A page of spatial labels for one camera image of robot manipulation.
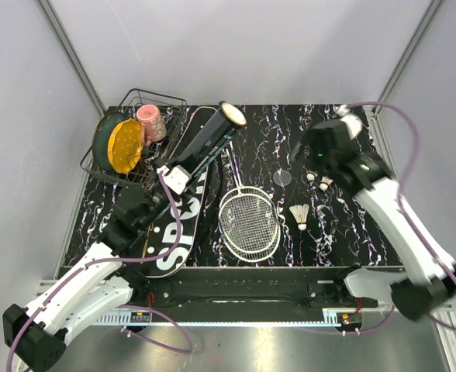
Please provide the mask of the black shuttlecock tube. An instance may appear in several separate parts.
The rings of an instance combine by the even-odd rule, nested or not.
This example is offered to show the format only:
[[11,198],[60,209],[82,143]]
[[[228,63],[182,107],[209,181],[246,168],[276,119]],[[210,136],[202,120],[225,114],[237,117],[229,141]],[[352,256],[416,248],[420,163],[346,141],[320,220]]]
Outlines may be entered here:
[[203,173],[217,158],[224,146],[239,129],[247,124],[244,114],[228,102],[220,102],[219,108],[204,124],[182,153],[171,160],[172,167],[180,166],[191,177]]

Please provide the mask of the clear plastic tube lid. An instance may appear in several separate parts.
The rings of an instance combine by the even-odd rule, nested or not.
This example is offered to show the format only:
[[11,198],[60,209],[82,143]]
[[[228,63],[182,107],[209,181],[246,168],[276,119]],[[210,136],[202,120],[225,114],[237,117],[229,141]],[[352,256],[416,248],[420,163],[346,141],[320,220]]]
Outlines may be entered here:
[[286,187],[292,182],[292,175],[286,170],[277,170],[273,173],[273,181],[280,187]]

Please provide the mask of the white shuttlecock front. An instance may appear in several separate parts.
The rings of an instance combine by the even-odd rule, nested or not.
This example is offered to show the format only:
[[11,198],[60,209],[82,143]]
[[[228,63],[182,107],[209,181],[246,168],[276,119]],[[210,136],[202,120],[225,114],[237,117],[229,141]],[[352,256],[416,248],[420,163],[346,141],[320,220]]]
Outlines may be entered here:
[[298,229],[300,231],[304,231],[307,228],[307,217],[309,214],[309,205],[292,205],[289,207],[289,211],[292,213],[294,217]]

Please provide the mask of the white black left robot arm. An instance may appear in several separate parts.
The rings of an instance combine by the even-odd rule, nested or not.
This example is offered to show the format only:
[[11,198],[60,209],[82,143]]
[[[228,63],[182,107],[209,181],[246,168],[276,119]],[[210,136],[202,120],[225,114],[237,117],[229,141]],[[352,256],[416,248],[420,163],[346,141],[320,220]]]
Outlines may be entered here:
[[7,371],[14,358],[28,370],[48,371],[98,318],[123,305],[142,305],[151,279],[184,266],[195,241],[208,167],[197,160],[158,160],[150,188],[121,190],[86,254],[29,304],[4,311]]

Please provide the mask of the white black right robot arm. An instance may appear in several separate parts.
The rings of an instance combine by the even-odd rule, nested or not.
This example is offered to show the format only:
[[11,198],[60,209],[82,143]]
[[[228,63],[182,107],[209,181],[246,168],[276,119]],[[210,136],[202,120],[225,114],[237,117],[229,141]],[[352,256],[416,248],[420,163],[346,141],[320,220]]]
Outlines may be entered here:
[[299,137],[291,159],[309,154],[313,171],[353,197],[374,219],[405,271],[350,268],[332,287],[332,298],[345,308],[359,298],[390,302],[404,317],[418,321],[456,295],[456,261],[416,216],[405,216],[409,205],[398,204],[399,183],[389,166],[377,153],[358,149],[355,139],[361,130],[362,121],[354,114],[311,126]]

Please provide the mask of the pink patterned mug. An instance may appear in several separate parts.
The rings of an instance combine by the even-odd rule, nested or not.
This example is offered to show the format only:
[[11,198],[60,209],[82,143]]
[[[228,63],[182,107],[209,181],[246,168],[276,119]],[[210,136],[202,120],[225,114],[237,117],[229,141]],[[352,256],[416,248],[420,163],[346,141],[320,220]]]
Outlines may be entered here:
[[141,137],[144,146],[160,142],[167,135],[160,109],[156,105],[142,105],[136,111],[136,120],[141,126]]

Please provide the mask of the yellow dotted plate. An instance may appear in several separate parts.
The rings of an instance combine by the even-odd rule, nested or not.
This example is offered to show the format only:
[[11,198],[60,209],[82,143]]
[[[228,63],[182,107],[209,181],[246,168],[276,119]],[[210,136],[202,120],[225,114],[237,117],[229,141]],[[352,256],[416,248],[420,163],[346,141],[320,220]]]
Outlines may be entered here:
[[120,122],[111,132],[107,156],[112,169],[128,174],[137,165],[143,149],[141,125],[135,119]]

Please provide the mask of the black sport racket bag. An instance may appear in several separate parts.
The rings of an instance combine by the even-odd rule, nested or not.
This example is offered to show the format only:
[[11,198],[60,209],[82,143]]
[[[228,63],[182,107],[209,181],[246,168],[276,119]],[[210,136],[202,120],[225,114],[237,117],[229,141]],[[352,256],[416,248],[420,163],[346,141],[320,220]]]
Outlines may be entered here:
[[[216,111],[216,109],[211,106],[199,106],[191,114],[190,119],[189,119],[188,123],[185,125],[182,135],[181,135],[177,145],[173,149],[173,151],[176,151],[177,147],[181,144],[181,141],[182,141],[183,137],[185,136],[185,134],[188,132],[188,128],[189,128],[192,120],[194,119],[196,112],[200,109],[209,109],[209,110],[213,110],[214,112]],[[175,222],[173,223],[172,226],[176,228],[176,236],[174,238],[174,241],[173,241],[171,247],[169,247],[169,248],[165,247],[161,251],[157,251],[157,255],[155,255],[155,256],[154,256],[155,250],[153,250],[153,248],[151,246],[148,246],[147,245],[148,241],[146,241],[146,245],[144,246],[144,249],[143,249],[143,257],[140,258],[138,261],[138,264],[140,266],[143,266],[144,264],[151,264],[158,260],[161,261],[165,257],[168,258],[170,255],[172,255],[172,253],[178,247],[178,245],[181,241],[181,233],[183,230],[183,226],[181,224],[181,212],[178,210],[176,201],[173,199],[173,196],[170,193],[169,189],[165,186],[165,183],[162,183],[162,185],[164,186],[164,189],[167,192],[168,201],[171,202],[171,205],[169,205],[167,207],[165,212],[171,214],[175,219]]]

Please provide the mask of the dark green plate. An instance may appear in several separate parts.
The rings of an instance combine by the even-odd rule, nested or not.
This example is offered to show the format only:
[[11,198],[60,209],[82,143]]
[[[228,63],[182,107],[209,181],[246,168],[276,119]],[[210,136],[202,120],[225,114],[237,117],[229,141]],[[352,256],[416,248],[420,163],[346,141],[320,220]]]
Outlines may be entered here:
[[126,117],[121,112],[109,112],[98,122],[92,139],[92,156],[97,166],[104,171],[111,171],[107,149],[109,139],[115,127]]

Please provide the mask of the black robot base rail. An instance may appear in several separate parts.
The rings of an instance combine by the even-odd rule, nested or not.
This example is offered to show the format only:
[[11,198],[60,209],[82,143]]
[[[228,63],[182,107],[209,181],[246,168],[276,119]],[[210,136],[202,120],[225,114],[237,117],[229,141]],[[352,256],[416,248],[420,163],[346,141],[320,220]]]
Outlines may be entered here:
[[338,283],[341,272],[340,267],[184,268],[141,282],[130,301],[194,325],[322,321],[326,308],[377,307],[375,300],[346,294]]

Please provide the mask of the right aluminium frame post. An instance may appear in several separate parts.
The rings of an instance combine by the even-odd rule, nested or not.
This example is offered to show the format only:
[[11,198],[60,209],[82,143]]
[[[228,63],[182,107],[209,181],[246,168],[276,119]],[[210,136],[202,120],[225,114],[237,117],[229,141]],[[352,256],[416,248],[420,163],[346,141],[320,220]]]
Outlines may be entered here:
[[396,85],[399,83],[400,78],[409,66],[410,61],[413,59],[416,51],[420,47],[423,39],[428,34],[430,27],[437,18],[439,12],[444,7],[445,0],[430,0],[420,21],[417,23],[408,43],[406,44],[403,52],[401,53],[392,73],[387,80],[385,87],[382,89],[378,97],[380,102],[386,102],[391,94],[394,92]]

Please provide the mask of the aluminium frame post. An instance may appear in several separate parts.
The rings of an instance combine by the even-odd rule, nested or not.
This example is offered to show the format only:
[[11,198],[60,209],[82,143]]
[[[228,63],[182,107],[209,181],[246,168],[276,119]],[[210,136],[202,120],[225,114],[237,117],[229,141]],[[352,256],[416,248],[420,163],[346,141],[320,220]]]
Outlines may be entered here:
[[80,82],[83,90],[88,96],[92,106],[99,115],[105,113],[106,107],[101,100],[95,86],[93,85],[90,77],[83,63],[81,62],[73,43],[68,36],[56,9],[54,8],[52,1],[48,0],[36,0],[35,3],[39,7],[43,17],[47,21],[55,39],[60,45],[60,48],[71,65],[73,72],[75,73],[78,81]]
[[403,52],[401,53],[392,73],[387,80],[385,87],[382,89],[378,97],[380,102],[386,102],[391,94],[394,92],[396,85],[399,83],[400,78],[409,66],[410,61],[413,59],[416,51],[420,47],[423,39],[428,34],[430,27],[437,18],[439,12],[444,7],[445,0],[430,0],[420,21],[417,23],[408,43],[406,44]]

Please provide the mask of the left aluminium frame post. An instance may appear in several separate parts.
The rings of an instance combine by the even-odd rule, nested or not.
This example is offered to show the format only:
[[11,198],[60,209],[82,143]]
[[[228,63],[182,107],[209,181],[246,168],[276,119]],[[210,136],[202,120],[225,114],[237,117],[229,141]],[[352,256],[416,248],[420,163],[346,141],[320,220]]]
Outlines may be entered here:
[[39,7],[43,17],[47,21],[55,39],[60,45],[60,48],[71,65],[73,72],[75,73],[78,81],[80,82],[83,90],[88,96],[92,106],[99,115],[105,113],[106,107],[101,100],[95,86],[93,85],[90,77],[83,63],[81,62],[73,43],[68,36],[56,9],[54,8],[52,1],[48,0],[36,0],[35,3]]

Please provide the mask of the aluminium front frame rail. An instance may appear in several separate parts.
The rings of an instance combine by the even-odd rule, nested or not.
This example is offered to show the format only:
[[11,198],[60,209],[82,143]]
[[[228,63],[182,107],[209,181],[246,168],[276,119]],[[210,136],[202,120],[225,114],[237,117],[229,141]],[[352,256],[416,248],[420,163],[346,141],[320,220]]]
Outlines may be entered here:
[[456,371],[456,332],[391,305],[186,302],[138,337],[87,328],[57,371]]

